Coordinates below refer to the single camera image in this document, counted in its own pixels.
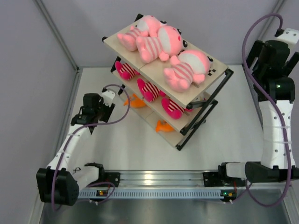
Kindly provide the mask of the magenta owl plush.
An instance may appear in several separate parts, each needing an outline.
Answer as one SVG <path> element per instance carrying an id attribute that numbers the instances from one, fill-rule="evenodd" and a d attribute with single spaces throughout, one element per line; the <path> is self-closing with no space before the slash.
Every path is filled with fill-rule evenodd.
<path id="1" fill-rule="evenodd" d="M 193 109 L 186 109 L 175 103 L 171 98 L 163 98 L 161 105 L 166 113 L 173 119 L 180 119 L 184 112 L 192 112 Z"/>
<path id="2" fill-rule="evenodd" d="M 137 85 L 143 98 L 148 102 L 155 101 L 158 97 L 165 97 L 166 94 L 151 82 L 145 82 L 141 78 L 137 80 Z"/>

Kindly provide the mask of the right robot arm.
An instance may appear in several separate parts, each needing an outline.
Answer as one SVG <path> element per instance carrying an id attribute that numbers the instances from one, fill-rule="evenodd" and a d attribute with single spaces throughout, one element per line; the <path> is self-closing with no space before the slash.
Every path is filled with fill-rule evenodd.
<path id="1" fill-rule="evenodd" d="M 263 121 L 263 153 L 260 161 L 225 162 L 219 166 L 218 180 L 229 185 L 236 178 L 250 183 L 285 182 L 299 178 L 299 169 L 291 157 L 287 162 L 285 145 L 291 149 L 291 115 L 295 83 L 289 77 L 299 61 L 295 52 L 289 56 L 287 43 L 277 40 L 255 41 L 246 59 L 253 67 L 253 87 Z"/>

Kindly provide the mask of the orange shark plush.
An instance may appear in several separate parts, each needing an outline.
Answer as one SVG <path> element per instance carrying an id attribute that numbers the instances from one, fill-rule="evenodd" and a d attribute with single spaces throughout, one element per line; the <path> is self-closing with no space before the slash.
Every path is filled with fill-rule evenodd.
<path id="1" fill-rule="evenodd" d="M 129 105 L 130 108 L 135 108 L 135 109 L 147 107 L 146 103 L 142 99 L 138 98 L 135 94 L 131 95 L 129 97 L 129 100 L 127 99 L 123 105 L 124 106 Z"/>

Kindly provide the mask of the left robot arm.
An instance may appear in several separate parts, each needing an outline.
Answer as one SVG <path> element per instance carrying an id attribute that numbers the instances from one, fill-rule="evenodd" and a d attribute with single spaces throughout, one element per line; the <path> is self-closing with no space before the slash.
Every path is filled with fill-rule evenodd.
<path id="1" fill-rule="evenodd" d="M 92 161 L 93 148 L 87 145 L 98 124 L 107 124 L 113 112 L 115 93 L 86 93 L 79 112 L 71 119 L 68 134 L 53 160 L 36 174 L 40 200 L 72 206 L 79 192 L 89 184 L 109 181 L 102 164 Z"/>

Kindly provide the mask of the pink striped plush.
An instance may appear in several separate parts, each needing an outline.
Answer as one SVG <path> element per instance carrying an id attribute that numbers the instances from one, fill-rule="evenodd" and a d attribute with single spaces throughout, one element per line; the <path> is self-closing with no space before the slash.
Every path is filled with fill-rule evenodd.
<path id="1" fill-rule="evenodd" d="M 181 30 L 172 26 L 161 27 L 156 37 L 139 36 L 135 42 L 143 63 L 150 63 L 156 59 L 165 62 L 188 46 L 187 41 L 181 36 Z"/>
<path id="2" fill-rule="evenodd" d="M 163 70 L 165 81 L 172 90 L 185 92 L 192 83 L 205 81 L 213 61 L 199 50 L 185 50 L 170 58 L 171 66 Z"/>
<path id="3" fill-rule="evenodd" d="M 164 20 L 158 20 L 153 15 L 143 16 L 137 25 L 131 26 L 126 33 L 118 33 L 117 39 L 119 42 L 129 51 L 136 51 L 136 39 L 137 37 L 157 37 L 157 31 L 167 25 Z"/>

